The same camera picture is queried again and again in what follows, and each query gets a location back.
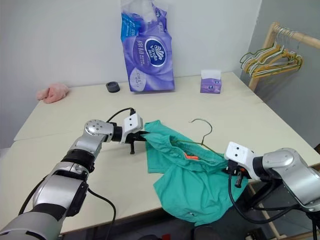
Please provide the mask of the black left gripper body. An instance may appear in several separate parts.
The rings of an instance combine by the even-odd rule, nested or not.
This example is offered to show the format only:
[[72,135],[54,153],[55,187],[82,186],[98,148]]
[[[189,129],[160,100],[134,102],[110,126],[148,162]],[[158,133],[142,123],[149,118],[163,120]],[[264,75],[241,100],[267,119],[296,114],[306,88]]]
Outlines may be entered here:
[[135,141],[145,142],[146,139],[144,138],[144,136],[139,135],[139,131],[136,133],[129,133],[126,136],[126,143],[127,144],[130,144],[131,142],[135,142]]

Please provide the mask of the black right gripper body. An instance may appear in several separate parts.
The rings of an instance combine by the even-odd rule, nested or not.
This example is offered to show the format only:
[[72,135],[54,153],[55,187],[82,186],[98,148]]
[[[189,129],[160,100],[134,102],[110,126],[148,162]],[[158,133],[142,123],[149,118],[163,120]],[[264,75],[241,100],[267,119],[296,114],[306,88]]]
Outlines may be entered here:
[[248,177],[248,171],[235,161],[228,161],[226,168],[223,169],[225,174],[231,174],[232,176],[237,176],[241,173],[242,177]]

